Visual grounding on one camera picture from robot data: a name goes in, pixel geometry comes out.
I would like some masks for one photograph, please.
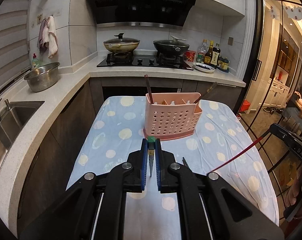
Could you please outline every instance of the pot lid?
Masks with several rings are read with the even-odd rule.
[[[153,41],[153,43],[159,44],[159,45],[178,46],[178,47],[189,47],[190,46],[189,44],[181,42],[181,41],[185,41],[186,39],[178,39],[175,36],[171,36],[171,37],[173,38],[173,40]]]
[[[114,44],[114,43],[139,43],[140,40],[133,39],[133,38],[123,38],[124,33],[120,33],[119,35],[114,35],[114,39],[110,39],[104,42],[104,44]]]

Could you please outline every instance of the knife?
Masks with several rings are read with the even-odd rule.
[[[152,177],[154,154],[155,154],[155,137],[148,136],[148,156],[149,156],[150,177]]]

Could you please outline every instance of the stainless steel sink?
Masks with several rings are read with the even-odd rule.
[[[6,154],[14,143],[16,137],[39,109],[44,101],[11,102],[11,110],[1,112],[0,121],[0,170]]]

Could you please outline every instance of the gas stove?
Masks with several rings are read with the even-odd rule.
[[[193,68],[184,62],[183,56],[168,57],[159,52],[156,56],[134,55],[133,53],[109,53],[107,58],[97,65],[97,67],[110,66],[163,67],[193,70]]]

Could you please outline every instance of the dark gray cabinet door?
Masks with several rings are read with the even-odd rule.
[[[97,115],[104,102],[101,78],[90,78],[89,85],[95,115]]]
[[[151,87],[182,88],[183,79],[149,77]],[[102,87],[145,87],[144,77],[103,77]]]
[[[86,82],[67,103],[50,128],[57,143],[68,156],[70,174],[94,119],[90,87]]]
[[[199,81],[196,92],[203,94],[211,85],[211,82]],[[204,99],[224,103],[233,110],[240,92],[241,87],[217,85]]]
[[[198,86],[198,81],[184,79],[181,92],[182,93],[193,93],[196,92],[196,87]]]
[[[20,197],[18,235],[65,191],[94,119],[86,82],[59,114],[31,163]]]
[[[66,188],[68,157],[49,130],[24,182],[17,220],[18,234],[48,208]]]

